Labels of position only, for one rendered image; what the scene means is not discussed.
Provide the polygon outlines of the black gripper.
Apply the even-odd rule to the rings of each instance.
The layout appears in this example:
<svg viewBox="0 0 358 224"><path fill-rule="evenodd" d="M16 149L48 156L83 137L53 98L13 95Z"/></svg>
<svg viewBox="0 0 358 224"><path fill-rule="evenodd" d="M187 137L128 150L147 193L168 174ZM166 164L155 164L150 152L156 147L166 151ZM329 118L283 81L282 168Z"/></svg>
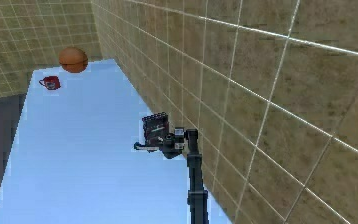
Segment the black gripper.
<svg viewBox="0 0 358 224"><path fill-rule="evenodd" d="M142 150L147 152L161 151L166 159L173 159L180 155L184 150L184 136L174 135L169 133L163 138L162 144L159 147L143 145L139 142L134 143L135 150Z"/></svg>

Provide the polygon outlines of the pale blue table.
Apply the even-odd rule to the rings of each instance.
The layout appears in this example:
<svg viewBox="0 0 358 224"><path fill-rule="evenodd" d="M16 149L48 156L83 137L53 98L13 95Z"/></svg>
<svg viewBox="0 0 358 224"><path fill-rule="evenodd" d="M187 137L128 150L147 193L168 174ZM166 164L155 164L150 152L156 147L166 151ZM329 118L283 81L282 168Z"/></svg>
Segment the pale blue table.
<svg viewBox="0 0 358 224"><path fill-rule="evenodd" d="M39 81L57 76L61 87ZM112 60L33 72L0 189L0 224L191 224L183 157L136 151L150 112Z"/></svg>

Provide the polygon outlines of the orange ball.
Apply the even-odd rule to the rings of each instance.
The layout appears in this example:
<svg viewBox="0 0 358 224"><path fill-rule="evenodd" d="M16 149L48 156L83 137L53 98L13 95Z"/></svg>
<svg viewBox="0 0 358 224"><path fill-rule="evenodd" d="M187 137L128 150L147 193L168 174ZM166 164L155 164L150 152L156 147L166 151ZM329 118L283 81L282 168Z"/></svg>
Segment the orange ball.
<svg viewBox="0 0 358 224"><path fill-rule="evenodd" d="M86 53L76 47L67 47L59 53L59 64L70 73L83 72L88 66Z"/></svg>

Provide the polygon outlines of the red mug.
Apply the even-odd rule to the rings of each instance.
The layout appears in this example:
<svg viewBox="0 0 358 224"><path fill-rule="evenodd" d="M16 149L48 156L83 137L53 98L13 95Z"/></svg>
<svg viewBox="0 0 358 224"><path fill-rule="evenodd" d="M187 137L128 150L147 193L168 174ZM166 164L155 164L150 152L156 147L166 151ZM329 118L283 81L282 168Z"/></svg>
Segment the red mug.
<svg viewBox="0 0 358 224"><path fill-rule="evenodd" d="M57 76L47 76L39 81L39 84L47 90L57 90L61 87L60 80Z"/></svg>

